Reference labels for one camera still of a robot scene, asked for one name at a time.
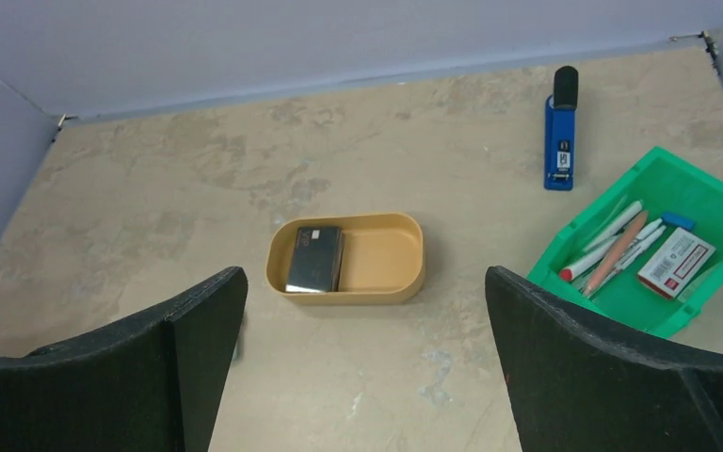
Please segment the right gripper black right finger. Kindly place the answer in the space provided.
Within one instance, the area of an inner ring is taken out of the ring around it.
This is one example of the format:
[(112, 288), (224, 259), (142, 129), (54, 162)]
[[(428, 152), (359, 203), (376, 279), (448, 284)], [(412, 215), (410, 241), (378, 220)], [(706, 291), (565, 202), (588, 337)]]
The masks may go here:
[(723, 354), (622, 325), (490, 267), (485, 296), (525, 451), (723, 451)]

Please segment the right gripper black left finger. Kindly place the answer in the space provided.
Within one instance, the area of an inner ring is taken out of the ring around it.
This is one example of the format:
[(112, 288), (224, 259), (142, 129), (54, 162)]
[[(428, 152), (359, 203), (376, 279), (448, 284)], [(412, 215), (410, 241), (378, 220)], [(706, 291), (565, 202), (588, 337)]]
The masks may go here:
[(231, 266), (94, 331), (0, 357), (0, 451), (205, 451), (248, 294)]

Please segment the black credit card stack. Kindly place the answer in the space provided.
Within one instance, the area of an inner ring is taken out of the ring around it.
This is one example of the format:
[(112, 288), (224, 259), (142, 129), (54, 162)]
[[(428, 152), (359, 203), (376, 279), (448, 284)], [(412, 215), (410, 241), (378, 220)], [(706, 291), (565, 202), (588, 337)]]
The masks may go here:
[(326, 293), (338, 290), (344, 232), (337, 226), (297, 229), (285, 291)]

